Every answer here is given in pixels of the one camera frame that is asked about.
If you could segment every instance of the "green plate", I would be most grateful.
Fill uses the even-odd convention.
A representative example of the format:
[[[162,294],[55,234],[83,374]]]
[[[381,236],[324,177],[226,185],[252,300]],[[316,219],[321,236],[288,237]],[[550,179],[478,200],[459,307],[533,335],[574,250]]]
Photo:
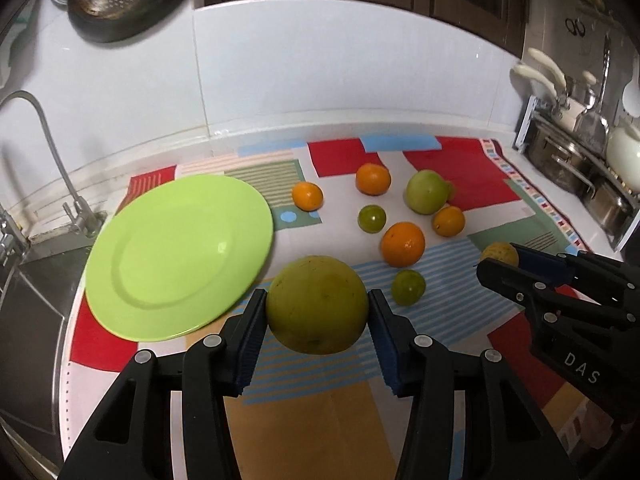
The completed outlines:
[[[273,219],[229,176],[180,178],[145,193],[105,226],[86,268],[95,319],[133,341],[184,335],[226,312],[254,282]]]

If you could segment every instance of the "small orange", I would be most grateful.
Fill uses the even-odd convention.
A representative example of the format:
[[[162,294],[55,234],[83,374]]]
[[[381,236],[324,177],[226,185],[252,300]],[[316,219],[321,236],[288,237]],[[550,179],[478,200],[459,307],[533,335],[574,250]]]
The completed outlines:
[[[389,170],[379,164],[363,164],[356,171],[356,187],[365,195],[382,195],[391,186]]]
[[[413,265],[422,256],[424,247],[424,234],[411,222],[393,224],[380,242],[382,257],[392,267]]]
[[[459,207],[450,205],[443,207],[431,220],[431,227],[440,236],[450,238],[462,232],[465,228],[465,214]]]
[[[322,189],[312,182],[299,182],[291,189],[293,203],[302,211],[315,211],[322,205]]]

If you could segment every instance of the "white jug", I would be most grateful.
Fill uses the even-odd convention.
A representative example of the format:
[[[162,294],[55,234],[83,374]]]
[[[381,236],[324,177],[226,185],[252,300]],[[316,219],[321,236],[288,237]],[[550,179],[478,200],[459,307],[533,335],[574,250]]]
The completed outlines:
[[[607,164],[633,192],[640,192],[640,130],[622,117],[609,133]]]

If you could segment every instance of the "metal rivet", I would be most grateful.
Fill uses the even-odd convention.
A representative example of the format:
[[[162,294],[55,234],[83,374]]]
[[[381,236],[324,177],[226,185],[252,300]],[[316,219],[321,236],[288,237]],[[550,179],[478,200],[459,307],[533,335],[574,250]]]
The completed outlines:
[[[218,346],[220,343],[222,343],[222,338],[218,334],[208,335],[208,336],[206,336],[206,338],[204,338],[202,340],[202,344],[204,346],[209,347],[209,348],[213,348],[214,346]]]
[[[149,361],[149,359],[151,359],[151,352],[149,350],[141,350],[136,354],[134,359],[138,364],[143,365],[144,363]]]
[[[499,363],[502,361],[502,354],[493,348],[489,348],[485,351],[484,357],[486,357],[487,361],[491,361],[492,363]]]
[[[431,339],[428,335],[417,335],[414,338],[414,343],[422,348],[428,348],[433,344],[433,339]]]

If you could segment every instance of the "sink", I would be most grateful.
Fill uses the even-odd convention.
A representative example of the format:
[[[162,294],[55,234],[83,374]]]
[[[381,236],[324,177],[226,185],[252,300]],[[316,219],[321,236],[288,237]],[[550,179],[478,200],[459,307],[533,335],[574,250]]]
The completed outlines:
[[[13,257],[0,270],[0,417],[54,472],[63,463],[62,347],[93,242],[63,232],[34,243],[21,261]]]

